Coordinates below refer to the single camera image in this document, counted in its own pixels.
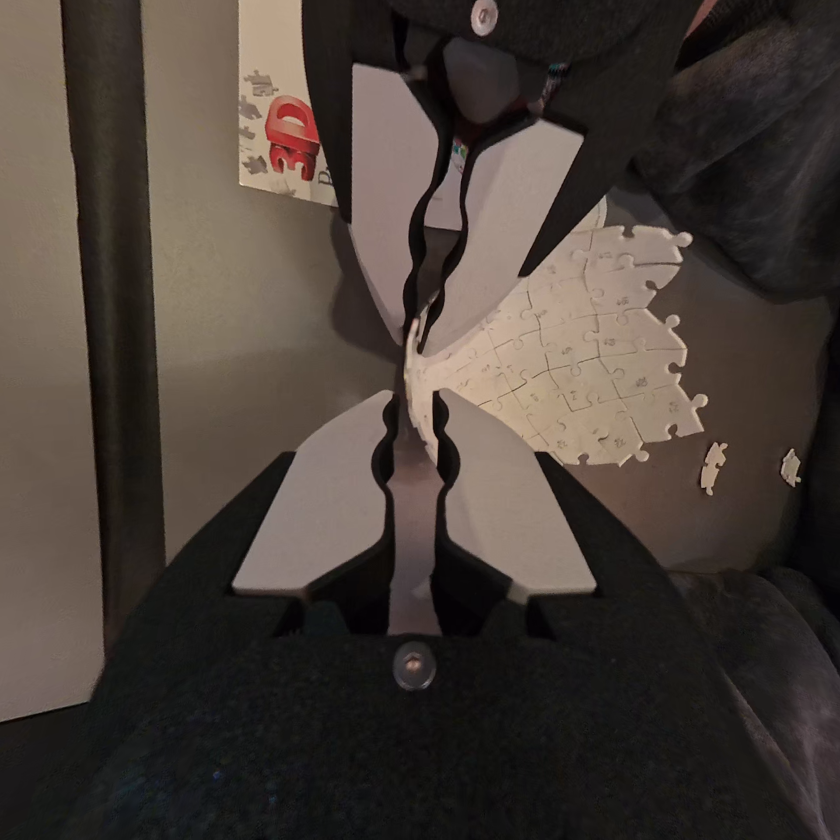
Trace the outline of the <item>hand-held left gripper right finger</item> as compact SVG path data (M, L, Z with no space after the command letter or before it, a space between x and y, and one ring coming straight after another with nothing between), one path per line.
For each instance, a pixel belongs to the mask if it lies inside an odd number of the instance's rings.
M537 453L508 425L456 392L437 393L437 466L455 453L443 498L445 531L477 561L490 598L590 595L596 582Z

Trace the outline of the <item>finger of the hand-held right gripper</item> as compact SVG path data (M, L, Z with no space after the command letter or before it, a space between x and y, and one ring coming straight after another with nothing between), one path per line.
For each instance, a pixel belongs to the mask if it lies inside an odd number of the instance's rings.
M429 309L421 352L446 350L478 326L518 284L584 135L545 119L514 119L467 158L462 229Z
M452 128L426 79L353 65L350 236L396 344L417 305L426 211L444 179Z

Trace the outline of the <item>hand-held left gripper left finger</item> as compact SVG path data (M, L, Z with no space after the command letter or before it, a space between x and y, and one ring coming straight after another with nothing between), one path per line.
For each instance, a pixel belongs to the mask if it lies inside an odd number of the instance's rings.
M238 595L375 600L394 573L393 444L400 402L378 392L310 435L233 579Z

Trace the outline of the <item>partly built white puzzle ball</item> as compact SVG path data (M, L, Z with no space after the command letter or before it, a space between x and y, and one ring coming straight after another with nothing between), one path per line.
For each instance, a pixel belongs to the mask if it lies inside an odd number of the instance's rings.
M405 362L408 415L433 461L433 397L450 390L566 465L644 462L647 444L699 434L703 394L680 385L679 316L656 294L676 278L687 232L578 229L453 347L426 359L415 321Z

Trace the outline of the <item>person's dark clothing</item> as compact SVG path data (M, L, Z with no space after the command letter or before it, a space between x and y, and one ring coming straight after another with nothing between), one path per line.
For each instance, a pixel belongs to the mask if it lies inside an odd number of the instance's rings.
M635 167L666 213L761 291L834 323L786 562L671 573L743 726L802 827L838 838L838 2L715 2L687 37Z

